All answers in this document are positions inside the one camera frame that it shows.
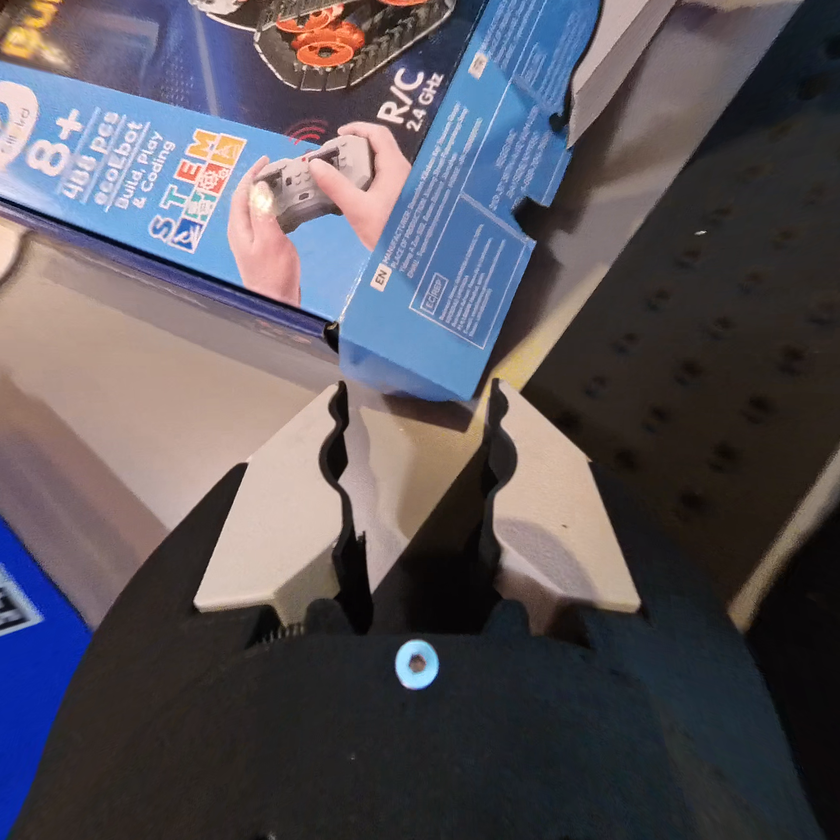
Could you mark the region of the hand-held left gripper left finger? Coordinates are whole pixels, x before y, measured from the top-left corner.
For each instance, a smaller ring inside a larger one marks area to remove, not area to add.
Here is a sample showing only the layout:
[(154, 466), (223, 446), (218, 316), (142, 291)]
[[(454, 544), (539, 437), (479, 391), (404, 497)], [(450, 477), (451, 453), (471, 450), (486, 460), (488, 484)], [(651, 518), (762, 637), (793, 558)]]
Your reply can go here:
[(193, 598), (200, 613), (271, 608), (284, 627), (331, 599), (357, 634), (372, 625), (363, 534), (340, 479), (349, 464), (343, 381), (329, 385), (247, 460)]

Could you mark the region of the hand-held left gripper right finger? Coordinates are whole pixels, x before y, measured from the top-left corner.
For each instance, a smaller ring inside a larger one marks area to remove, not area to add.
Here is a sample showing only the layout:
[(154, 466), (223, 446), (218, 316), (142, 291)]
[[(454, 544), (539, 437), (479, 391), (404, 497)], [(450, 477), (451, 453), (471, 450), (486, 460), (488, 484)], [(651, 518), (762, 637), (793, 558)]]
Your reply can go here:
[(592, 463), (508, 382), (490, 387), (480, 567), (548, 635), (575, 607), (638, 614), (642, 600)]

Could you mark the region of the blue plastic bin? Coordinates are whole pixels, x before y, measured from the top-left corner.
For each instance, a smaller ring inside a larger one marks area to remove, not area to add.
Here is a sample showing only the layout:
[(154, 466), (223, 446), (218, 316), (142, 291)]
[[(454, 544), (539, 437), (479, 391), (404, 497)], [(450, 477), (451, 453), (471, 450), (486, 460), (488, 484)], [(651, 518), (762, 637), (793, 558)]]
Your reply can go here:
[(35, 779), (91, 631), (1, 520), (1, 838)]

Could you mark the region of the blue toy set box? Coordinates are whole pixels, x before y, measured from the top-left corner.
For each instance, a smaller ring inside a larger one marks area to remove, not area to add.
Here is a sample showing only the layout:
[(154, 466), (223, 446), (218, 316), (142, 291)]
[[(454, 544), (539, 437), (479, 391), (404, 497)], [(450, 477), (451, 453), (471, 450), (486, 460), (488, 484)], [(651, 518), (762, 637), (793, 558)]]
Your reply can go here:
[(2, 215), (467, 401), (675, 2), (2, 2)]

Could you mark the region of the black perforated mat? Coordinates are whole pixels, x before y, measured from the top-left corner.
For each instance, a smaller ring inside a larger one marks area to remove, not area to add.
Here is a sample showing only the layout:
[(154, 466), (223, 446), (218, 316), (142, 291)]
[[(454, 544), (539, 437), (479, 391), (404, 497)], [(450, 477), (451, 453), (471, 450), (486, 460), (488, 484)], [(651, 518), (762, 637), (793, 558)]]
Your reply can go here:
[(748, 632), (838, 494), (838, 2), (803, 2), (523, 395)]

